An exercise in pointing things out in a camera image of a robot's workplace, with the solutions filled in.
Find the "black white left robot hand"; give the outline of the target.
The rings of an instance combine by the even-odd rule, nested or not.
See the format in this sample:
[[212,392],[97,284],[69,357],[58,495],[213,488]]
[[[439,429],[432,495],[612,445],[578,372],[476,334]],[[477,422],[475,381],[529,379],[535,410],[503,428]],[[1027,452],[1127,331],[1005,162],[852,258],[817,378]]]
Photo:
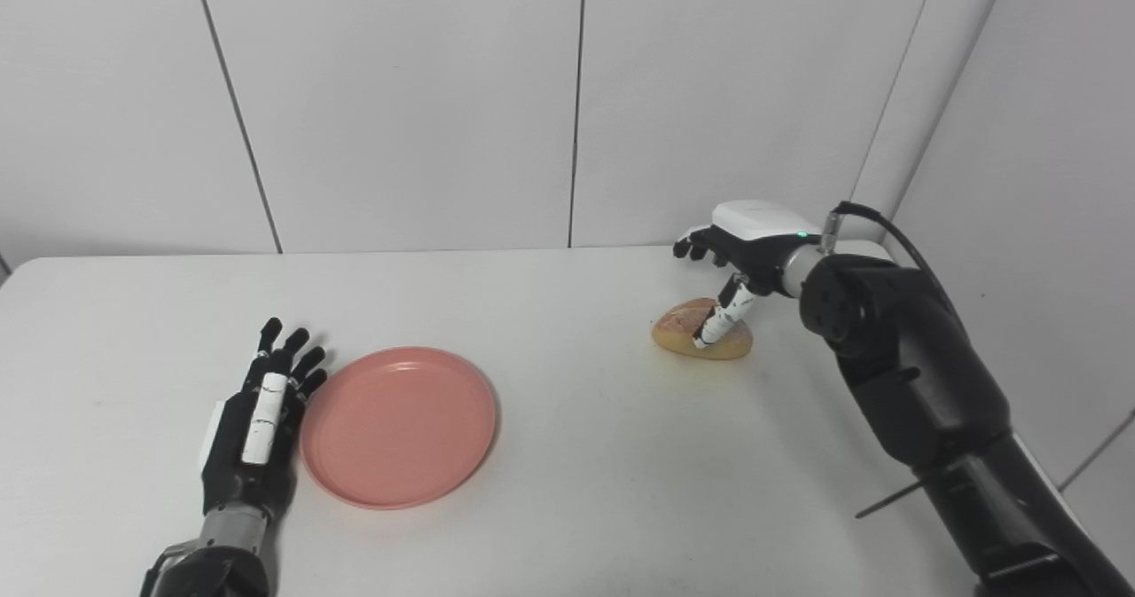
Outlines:
[[[278,519],[293,501],[296,485],[293,459],[301,423],[316,392],[327,381],[328,373],[321,365],[327,351],[312,343],[305,327],[296,327],[278,345],[283,329],[279,318],[268,319],[239,390],[222,404],[201,469],[205,514],[242,503],[260,508],[269,519]],[[268,454],[249,462],[244,456],[245,444],[264,379],[280,384],[280,407],[272,423]]]

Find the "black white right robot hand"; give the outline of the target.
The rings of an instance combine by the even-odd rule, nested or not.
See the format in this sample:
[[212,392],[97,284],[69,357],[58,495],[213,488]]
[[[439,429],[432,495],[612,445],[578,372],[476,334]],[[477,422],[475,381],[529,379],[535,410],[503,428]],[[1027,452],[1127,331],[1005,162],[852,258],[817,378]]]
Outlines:
[[713,209],[712,222],[686,232],[672,254],[693,262],[711,258],[734,274],[693,329],[698,351],[718,344],[759,297],[802,297],[802,285],[819,253],[819,228],[793,210],[767,200],[734,200]]

